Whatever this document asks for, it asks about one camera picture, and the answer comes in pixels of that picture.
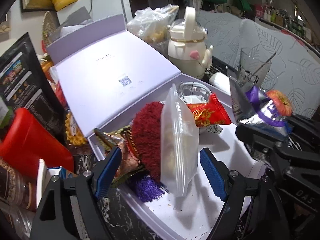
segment purple microfiber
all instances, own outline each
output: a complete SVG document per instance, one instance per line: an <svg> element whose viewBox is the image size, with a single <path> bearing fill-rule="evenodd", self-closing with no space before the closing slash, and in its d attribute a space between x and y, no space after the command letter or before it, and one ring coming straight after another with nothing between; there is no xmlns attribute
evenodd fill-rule
<svg viewBox="0 0 320 240"><path fill-rule="evenodd" d="M151 202L160 198L164 192L146 172L138 172L127 180L128 186L142 202Z"/></svg>

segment black marble table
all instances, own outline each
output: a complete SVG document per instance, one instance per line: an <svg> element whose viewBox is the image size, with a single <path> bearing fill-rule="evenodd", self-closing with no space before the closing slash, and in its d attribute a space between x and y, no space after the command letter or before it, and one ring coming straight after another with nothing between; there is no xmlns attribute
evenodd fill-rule
<svg viewBox="0 0 320 240"><path fill-rule="evenodd" d="M94 155L78 155L75 159L75 172L80 175L85 170L90 170L97 162ZM98 206L106 225L115 240L158 240L161 239L154 233L123 200L117 189L112 188L106 197L102 198Z"/></svg>

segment gray leaf patterned sofa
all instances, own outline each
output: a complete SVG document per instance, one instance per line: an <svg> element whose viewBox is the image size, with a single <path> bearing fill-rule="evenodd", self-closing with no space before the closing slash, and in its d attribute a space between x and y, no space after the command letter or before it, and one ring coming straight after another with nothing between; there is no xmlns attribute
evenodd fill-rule
<svg viewBox="0 0 320 240"><path fill-rule="evenodd" d="M236 69L242 48L261 61L277 52L261 87L287 95L294 113L314 114L320 104L320 65L292 36L229 13L201 10L196 20L208 30L206 43L214 46L213 56Z"/></svg>

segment orange package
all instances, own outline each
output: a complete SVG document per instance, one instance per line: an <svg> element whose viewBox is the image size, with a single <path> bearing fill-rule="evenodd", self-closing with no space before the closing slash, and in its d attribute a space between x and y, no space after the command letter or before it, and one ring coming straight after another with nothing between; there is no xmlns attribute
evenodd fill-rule
<svg viewBox="0 0 320 240"><path fill-rule="evenodd" d="M231 124L231 120L213 93L209 96L209 102L203 104L187 104L193 113L197 127L208 126L211 124Z"/></svg>

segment apple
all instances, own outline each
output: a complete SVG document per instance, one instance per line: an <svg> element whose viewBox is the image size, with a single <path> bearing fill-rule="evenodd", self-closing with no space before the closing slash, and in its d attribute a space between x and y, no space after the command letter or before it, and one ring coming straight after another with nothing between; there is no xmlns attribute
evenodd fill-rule
<svg viewBox="0 0 320 240"><path fill-rule="evenodd" d="M284 93L280 92L279 90L270 90L266 92L266 95L272 99L279 114L282 116L291 116L291 102Z"/></svg>

